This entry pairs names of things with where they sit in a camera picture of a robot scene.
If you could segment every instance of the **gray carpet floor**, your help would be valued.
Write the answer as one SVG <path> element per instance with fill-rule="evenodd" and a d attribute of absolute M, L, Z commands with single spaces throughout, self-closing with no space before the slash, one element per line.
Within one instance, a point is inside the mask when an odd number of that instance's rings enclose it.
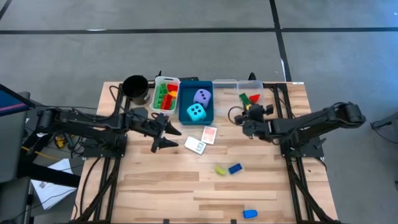
<path fill-rule="evenodd" d="M 275 0 L 282 28 L 398 27 L 395 0 Z M 0 7 L 6 0 L 0 0 Z M 267 0 L 12 0 L 2 30 L 274 27 Z M 292 81 L 305 82 L 312 110 L 357 103 L 368 122 L 325 135 L 325 159 L 345 223 L 397 223 L 398 146 L 369 122 L 398 112 L 398 32 L 282 33 Z M 275 33 L 0 33 L 0 81 L 46 105 L 97 106 L 105 81 L 153 79 L 284 81 Z M 390 128 L 381 134 L 398 141 Z M 46 152 L 68 157 L 53 149 Z M 49 163 L 40 160 L 38 163 Z M 36 223 L 67 222 L 76 195 Z"/>

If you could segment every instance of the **red block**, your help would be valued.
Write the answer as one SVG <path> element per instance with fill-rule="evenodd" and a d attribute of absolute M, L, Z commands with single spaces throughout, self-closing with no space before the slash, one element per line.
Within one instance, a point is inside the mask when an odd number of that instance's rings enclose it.
<path fill-rule="evenodd" d="M 260 98 L 260 94 L 249 96 L 249 100 L 252 103 L 257 103 L 257 101 L 259 101 L 259 98 Z"/>
<path fill-rule="evenodd" d="M 163 96 L 162 106 L 160 107 L 162 110 L 169 110 L 172 105 L 173 97 L 169 94 Z"/>
<path fill-rule="evenodd" d="M 167 84 L 168 91 L 178 91 L 178 86 L 173 84 Z"/>

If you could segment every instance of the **blue block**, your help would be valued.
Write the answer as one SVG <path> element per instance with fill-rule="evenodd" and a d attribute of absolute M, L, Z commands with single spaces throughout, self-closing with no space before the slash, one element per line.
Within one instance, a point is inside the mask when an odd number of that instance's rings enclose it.
<path fill-rule="evenodd" d="M 235 165 L 231 166 L 230 168 L 228 168 L 230 174 L 234 174 L 241 169 L 242 169 L 241 164 L 235 164 Z"/>
<path fill-rule="evenodd" d="M 244 218 L 254 218 L 257 216 L 257 211 L 256 210 L 245 210 L 243 211 L 243 217 Z"/>

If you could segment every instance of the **clear plastic container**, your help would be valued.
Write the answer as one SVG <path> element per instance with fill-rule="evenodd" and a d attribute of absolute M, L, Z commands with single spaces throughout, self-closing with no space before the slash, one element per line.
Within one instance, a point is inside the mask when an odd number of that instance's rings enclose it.
<path fill-rule="evenodd" d="M 162 110 L 162 109 L 156 109 L 154 106 L 155 103 L 155 94 L 156 94 L 156 89 L 163 83 L 166 84 L 174 84 L 178 86 L 178 90 L 177 90 L 177 97 L 175 98 L 175 107 L 172 110 Z M 180 80 L 178 78 L 174 78 L 174 77 L 156 77 L 155 78 L 155 89 L 153 92 L 153 97 L 152 97 L 152 102 L 150 103 L 149 107 L 152 109 L 152 111 L 155 111 L 156 113 L 163 113 L 163 114 L 174 114 L 177 107 L 178 107 L 178 95 L 180 93 Z"/>
<path fill-rule="evenodd" d="M 246 96 L 250 97 L 253 95 L 260 94 L 260 98 L 257 104 L 261 106 L 266 106 L 266 94 L 264 92 L 264 87 L 262 81 L 259 80 L 241 80 L 238 81 L 238 97 L 240 94 L 245 93 Z"/>
<path fill-rule="evenodd" d="M 214 80 L 213 93 L 216 116 L 226 116 L 231 107 L 242 105 L 238 95 L 238 81 L 234 79 Z"/>

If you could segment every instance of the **plastic bin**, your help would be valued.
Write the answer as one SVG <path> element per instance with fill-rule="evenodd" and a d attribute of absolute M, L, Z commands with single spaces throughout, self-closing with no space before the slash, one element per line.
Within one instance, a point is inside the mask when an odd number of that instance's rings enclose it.
<path fill-rule="evenodd" d="M 216 116 L 227 116 L 233 106 L 241 106 L 238 95 L 238 81 L 234 79 L 214 80 L 214 113 Z"/>
<path fill-rule="evenodd" d="M 177 90 L 177 97 L 175 98 L 175 106 L 172 110 L 162 110 L 162 109 L 157 109 L 155 108 L 155 100 L 156 100 L 156 90 L 158 89 L 158 87 L 161 84 L 174 84 L 178 86 L 178 90 Z M 180 80 L 178 78 L 174 78 L 174 77 L 156 77 L 155 78 L 155 89 L 154 89 L 154 94 L 152 97 L 152 102 L 150 103 L 149 107 L 155 111 L 156 113 L 163 113 L 163 114 L 174 114 L 176 109 L 177 109 L 177 105 L 178 105 L 178 96 L 180 93 Z"/>
<path fill-rule="evenodd" d="M 187 109 L 193 104 L 193 97 L 199 89 L 207 90 L 211 93 L 211 98 L 206 111 L 206 118 L 203 121 L 192 121 L 187 114 Z M 180 103 L 178 109 L 178 120 L 183 125 L 210 125 L 214 120 L 214 94 L 213 83 L 211 81 L 182 81 L 179 87 Z"/>
<path fill-rule="evenodd" d="M 239 95 L 245 93 L 248 97 L 256 94 L 260 94 L 260 98 L 257 104 L 261 106 L 266 106 L 266 94 L 264 93 L 264 87 L 262 81 L 259 80 L 242 80 L 238 81 L 238 100 L 240 104 L 242 103 L 239 99 Z"/>

